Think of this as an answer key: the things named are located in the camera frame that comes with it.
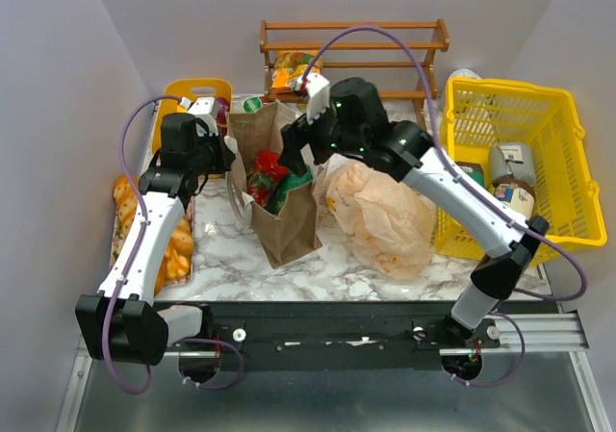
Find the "green Real chips bag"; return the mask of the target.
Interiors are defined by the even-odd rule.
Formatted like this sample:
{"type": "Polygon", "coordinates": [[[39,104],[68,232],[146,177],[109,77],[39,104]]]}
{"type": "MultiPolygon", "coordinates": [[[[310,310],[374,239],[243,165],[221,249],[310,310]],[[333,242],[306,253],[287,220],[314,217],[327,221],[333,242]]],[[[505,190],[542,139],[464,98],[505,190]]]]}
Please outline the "green Real chips bag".
{"type": "Polygon", "coordinates": [[[266,205],[266,210],[272,215],[278,215],[286,203],[288,193],[308,184],[312,180],[312,172],[309,169],[303,175],[289,172],[275,189],[274,194],[266,205]]]}

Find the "burlap tote bag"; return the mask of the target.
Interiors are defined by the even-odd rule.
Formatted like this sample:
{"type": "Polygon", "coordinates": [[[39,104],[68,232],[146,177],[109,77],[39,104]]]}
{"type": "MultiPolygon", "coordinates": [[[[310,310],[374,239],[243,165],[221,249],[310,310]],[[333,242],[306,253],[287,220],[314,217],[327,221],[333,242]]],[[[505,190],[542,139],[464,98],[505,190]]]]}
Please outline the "burlap tote bag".
{"type": "Polygon", "coordinates": [[[238,222],[257,235],[273,268],[321,247],[317,222],[323,178],[312,165],[297,177],[278,164],[281,130],[296,118],[297,112],[279,102],[227,117],[227,132],[238,144],[227,176],[229,201],[238,222]]]}

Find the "orange plastic grocery bag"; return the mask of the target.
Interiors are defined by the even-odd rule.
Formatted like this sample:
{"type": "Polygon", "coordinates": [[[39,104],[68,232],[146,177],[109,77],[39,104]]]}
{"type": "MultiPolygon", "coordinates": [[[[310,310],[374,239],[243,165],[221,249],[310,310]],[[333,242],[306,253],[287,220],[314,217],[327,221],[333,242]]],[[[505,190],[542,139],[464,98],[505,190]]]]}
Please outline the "orange plastic grocery bag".
{"type": "Polygon", "coordinates": [[[431,260],[436,207],[389,175],[334,156],[317,185],[318,226],[362,265],[410,284],[431,260]]]}

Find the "red chips bag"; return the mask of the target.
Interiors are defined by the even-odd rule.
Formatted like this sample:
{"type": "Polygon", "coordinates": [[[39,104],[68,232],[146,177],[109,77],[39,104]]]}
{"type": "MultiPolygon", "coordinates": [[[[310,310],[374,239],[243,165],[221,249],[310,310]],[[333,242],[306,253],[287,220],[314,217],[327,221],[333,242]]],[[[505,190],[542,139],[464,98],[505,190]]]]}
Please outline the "red chips bag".
{"type": "Polygon", "coordinates": [[[289,174],[289,170],[278,163],[278,157],[276,152],[260,151],[247,177],[247,193],[262,207],[269,203],[280,183],[289,174]]]}

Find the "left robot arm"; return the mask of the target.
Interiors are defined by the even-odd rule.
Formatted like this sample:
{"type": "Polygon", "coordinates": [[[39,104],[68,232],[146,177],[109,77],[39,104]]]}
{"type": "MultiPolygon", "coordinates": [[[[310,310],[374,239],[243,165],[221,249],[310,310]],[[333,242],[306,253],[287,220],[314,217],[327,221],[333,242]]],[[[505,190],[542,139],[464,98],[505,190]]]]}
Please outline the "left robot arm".
{"type": "Polygon", "coordinates": [[[193,305],[153,307],[155,283],[172,233],[210,175],[230,170],[234,153],[204,114],[164,116],[161,146],[139,179],[138,205],[115,265],[75,314],[90,356],[155,366],[167,348],[197,335],[203,313],[193,305]]]}

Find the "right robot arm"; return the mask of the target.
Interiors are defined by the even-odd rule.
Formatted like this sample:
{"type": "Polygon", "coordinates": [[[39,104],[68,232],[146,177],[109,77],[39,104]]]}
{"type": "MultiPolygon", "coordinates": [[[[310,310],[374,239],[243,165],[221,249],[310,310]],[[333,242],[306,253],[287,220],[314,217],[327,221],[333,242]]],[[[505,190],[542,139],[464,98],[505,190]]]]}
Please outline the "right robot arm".
{"type": "Polygon", "coordinates": [[[353,77],[330,84],[311,73],[295,80],[293,89],[306,97],[306,111],[281,130],[280,164],[304,174],[304,147],[310,148],[317,165],[335,154],[356,160],[427,197],[481,246],[484,256],[446,318],[451,334],[468,339],[513,293],[548,223],[540,216],[525,218],[499,202],[419,124],[390,121],[372,83],[353,77]]]}

